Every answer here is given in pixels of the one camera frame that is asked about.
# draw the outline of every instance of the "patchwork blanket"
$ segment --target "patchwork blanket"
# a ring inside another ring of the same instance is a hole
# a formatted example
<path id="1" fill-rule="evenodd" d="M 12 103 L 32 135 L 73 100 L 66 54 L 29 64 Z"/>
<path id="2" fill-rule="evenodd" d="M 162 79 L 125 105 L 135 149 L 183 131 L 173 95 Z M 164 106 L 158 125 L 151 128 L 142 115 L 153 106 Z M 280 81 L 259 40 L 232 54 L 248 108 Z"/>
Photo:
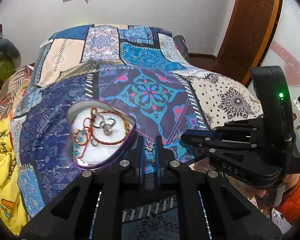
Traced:
<path id="1" fill-rule="evenodd" d="M 92 82 L 87 80 L 91 73 Z M 137 132 L 145 137 L 145 172 L 154 171 L 155 136 L 162 136 L 177 160 L 190 164 L 203 153 L 181 147 L 180 133 L 262 113 L 240 83 L 189 65 L 167 30 L 94 24 L 55 33 L 40 48 L 10 124 L 20 166 L 18 185 L 29 217 L 80 174 L 65 154 L 70 134 L 66 112 L 75 102 L 91 98 L 135 117 Z M 130 220 L 132 210 L 125 211 L 122 238 L 178 239 L 177 201 L 167 199 L 164 209 L 163 202 L 156 212 L 153 203 L 150 215 L 141 218 Z"/>

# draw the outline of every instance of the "wooden door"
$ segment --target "wooden door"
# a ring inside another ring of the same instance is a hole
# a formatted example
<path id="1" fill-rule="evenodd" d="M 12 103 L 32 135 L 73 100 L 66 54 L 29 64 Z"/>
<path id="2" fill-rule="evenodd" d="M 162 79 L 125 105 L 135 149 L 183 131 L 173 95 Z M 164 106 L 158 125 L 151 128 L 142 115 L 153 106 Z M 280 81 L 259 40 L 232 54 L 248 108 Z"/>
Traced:
<path id="1" fill-rule="evenodd" d="M 229 76 L 244 85 L 248 69 L 256 67 L 273 32 L 279 0 L 236 0 L 217 60 Z"/>

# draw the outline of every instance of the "white wall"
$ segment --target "white wall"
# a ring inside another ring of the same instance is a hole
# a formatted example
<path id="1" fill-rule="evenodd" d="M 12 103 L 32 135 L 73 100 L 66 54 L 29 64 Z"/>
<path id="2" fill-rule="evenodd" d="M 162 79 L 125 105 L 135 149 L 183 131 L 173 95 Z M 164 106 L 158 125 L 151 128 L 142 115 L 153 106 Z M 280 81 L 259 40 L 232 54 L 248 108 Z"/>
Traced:
<path id="1" fill-rule="evenodd" d="M 221 27 L 220 35 L 218 37 L 218 40 L 217 40 L 217 43 L 216 43 L 216 46 L 215 46 L 215 49 L 213 52 L 213 55 L 215 55 L 215 56 L 218 56 L 223 39 L 226 35 L 226 31 L 228 29 L 228 25 L 229 25 L 230 18 L 232 15 L 234 3 L 235 3 L 235 0 L 228 0 L 228 2 L 227 2 L 227 9 L 226 9 L 226 13 L 224 14 L 223 25 Z"/>
<path id="2" fill-rule="evenodd" d="M 93 23 L 162 27 L 184 35 L 191 53 L 214 54 L 228 4 L 229 0 L 3 0 L 0 22 L 4 37 L 20 50 L 21 65 L 34 62 L 39 46 L 54 32 Z"/>
<path id="3" fill-rule="evenodd" d="M 300 63 L 300 6 L 295 0 L 283 0 L 282 11 L 274 39 L 261 64 L 262 66 L 278 65 L 284 69 L 287 63 L 293 62 L 291 62 L 292 60 L 289 59 L 284 50 L 280 54 L 275 52 L 275 49 L 271 49 L 274 42 L 280 44 Z M 250 91 L 253 90 L 252 84 L 249 85 L 248 89 Z M 289 86 L 289 92 L 291 99 L 298 98 L 300 96 L 300 86 Z"/>

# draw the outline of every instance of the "brown baseboard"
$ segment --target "brown baseboard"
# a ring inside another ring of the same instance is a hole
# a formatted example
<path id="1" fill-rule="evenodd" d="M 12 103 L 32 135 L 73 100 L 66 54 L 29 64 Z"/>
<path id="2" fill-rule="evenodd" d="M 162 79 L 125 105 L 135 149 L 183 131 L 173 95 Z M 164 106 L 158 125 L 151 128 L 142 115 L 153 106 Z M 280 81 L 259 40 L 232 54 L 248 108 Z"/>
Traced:
<path id="1" fill-rule="evenodd" d="M 189 53 L 189 57 L 211 58 L 213 60 L 217 59 L 215 55 L 211 55 L 211 54 L 198 54 L 198 53 Z"/>

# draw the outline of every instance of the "silver charm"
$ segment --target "silver charm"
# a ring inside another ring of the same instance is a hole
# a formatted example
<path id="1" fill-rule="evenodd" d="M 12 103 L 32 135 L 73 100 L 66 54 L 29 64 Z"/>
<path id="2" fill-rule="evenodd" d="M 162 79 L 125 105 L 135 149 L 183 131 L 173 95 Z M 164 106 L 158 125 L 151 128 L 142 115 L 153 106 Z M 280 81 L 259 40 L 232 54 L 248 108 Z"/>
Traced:
<path id="1" fill-rule="evenodd" d="M 152 143 L 148 143 L 146 146 L 145 146 L 145 150 L 148 151 L 148 152 L 153 152 L 155 149 L 154 147 L 154 144 Z"/>
<path id="2" fill-rule="evenodd" d="M 106 136 L 110 136 L 113 133 L 112 127 L 114 127 L 115 124 L 115 119 L 109 118 L 102 120 L 100 122 L 100 127 L 103 129 L 103 132 Z"/>

